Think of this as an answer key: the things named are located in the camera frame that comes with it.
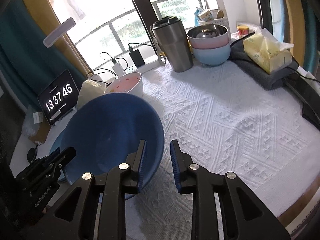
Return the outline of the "person's left hand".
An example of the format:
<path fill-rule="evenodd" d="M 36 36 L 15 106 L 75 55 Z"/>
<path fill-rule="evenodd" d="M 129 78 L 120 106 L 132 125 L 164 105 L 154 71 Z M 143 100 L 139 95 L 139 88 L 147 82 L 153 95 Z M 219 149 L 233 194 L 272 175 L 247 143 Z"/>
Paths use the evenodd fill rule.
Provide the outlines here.
<path fill-rule="evenodd" d="M 48 210 L 51 208 L 50 205 L 46 205 L 46 207 L 43 209 L 43 213 L 46 214 L 48 212 Z"/>

